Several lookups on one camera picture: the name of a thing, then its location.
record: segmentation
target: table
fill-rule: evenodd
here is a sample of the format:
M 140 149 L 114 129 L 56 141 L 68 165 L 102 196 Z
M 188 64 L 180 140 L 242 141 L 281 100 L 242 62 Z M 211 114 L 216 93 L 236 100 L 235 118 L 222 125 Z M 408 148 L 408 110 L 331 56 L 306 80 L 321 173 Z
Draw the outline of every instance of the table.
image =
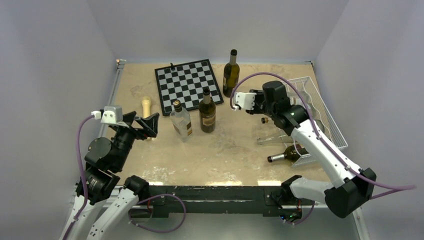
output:
M 152 99 L 151 112 L 161 113 L 159 94 L 154 69 L 169 66 L 169 63 L 126 63 L 119 86 L 115 105 L 122 106 L 123 112 L 137 111 L 143 114 L 142 97 Z M 215 77 L 222 91 L 225 64 L 212 64 Z M 311 64 L 240 64 L 240 80 L 257 72 L 272 72 L 286 79 L 310 76 L 316 86 Z M 262 89 L 262 84 L 274 80 L 271 76 L 260 75 L 242 84 L 238 91 Z M 193 134 L 190 140 L 182 142 L 174 130 L 171 119 L 160 116 L 157 138 L 150 141 L 137 140 L 123 167 L 117 175 L 122 185 L 127 177 L 137 175 L 151 185 L 228 185 L 258 186 L 279 185 L 280 182 L 302 175 L 311 180 L 328 181 L 319 164 L 291 167 L 288 161 L 267 162 L 267 157 L 282 153 L 282 144 L 257 145 L 256 139 L 279 130 L 272 124 L 261 123 L 260 114 L 249 115 L 244 111 L 233 111 L 229 98 L 216 106 L 216 128 L 212 133 L 200 129 L 198 111 L 190 111 Z M 114 131 L 109 129 L 107 137 Z

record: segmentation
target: chessboard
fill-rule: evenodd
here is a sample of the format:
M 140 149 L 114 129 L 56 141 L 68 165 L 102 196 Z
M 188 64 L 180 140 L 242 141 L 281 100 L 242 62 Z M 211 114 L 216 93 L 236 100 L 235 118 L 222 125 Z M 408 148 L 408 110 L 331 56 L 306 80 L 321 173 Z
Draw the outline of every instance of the chessboard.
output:
M 224 102 L 209 59 L 157 68 L 154 71 L 164 116 L 170 115 L 175 100 L 179 100 L 187 111 L 198 109 L 204 87 L 209 87 L 215 104 Z

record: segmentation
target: gray wall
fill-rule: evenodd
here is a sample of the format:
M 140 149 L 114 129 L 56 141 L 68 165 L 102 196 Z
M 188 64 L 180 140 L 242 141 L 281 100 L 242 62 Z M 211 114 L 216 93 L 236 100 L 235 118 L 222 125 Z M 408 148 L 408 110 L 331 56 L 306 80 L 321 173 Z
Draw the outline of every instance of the gray wall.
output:
M 347 155 L 379 182 L 418 186 L 364 205 L 372 239 L 424 236 L 423 24 L 424 1 L 351 0 L 316 60 Z
M 348 0 L 87 0 L 118 58 L 249 62 L 318 56 Z
M 57 239 L 116 62 L 85 0 L 4 0 L 0 23 L 0 239 Z

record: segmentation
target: brown bottle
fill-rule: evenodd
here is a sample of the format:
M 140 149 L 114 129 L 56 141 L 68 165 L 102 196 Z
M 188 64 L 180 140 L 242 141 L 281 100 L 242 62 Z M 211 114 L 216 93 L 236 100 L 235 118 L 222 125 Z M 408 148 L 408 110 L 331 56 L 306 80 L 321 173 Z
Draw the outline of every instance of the brown bottle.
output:
M 297 148 L 297 151 L 300 153 L 300 155 L 305 155 L 309 153 L 306 151 L 305 148 L 302 148 L 299 144 L 296 144 L 296 148 Z M 283 153 L 269 156 L 267 159 L 268 159 L 268 163 L 272 163 L 274 161 L 284 160 L 284 159 L 295 162 L 301 157 L 300 155 L 296 152 L 295 146 L 292 145 L 287 147 Z
M 205 133 L 211 133 L 215 129 L 216 106 L 211 98 L 208 87 L 203 88 L 203 100 L 199 103 L 200 129 Z

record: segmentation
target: clear glass bottle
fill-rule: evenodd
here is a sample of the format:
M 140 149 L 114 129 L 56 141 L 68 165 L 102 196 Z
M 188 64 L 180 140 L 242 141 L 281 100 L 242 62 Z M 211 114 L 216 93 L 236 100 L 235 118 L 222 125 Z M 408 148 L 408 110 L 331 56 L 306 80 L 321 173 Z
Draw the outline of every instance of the clear glass bottle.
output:
M 186 142 L 193 132 L 190 113 L 181 105 L 179 100 L 175 100 L 172 105 L 174 109 L 169 116 L 173 127 L 181 140 Z
M 259 137 L 256 140 L 258 145 L 270 144 L 270 143 L 285 143 L 290 144 L 293 143 L 293 139 L 290 136 L 287 136 L 283 130 L 278 131 L 269 136 Z

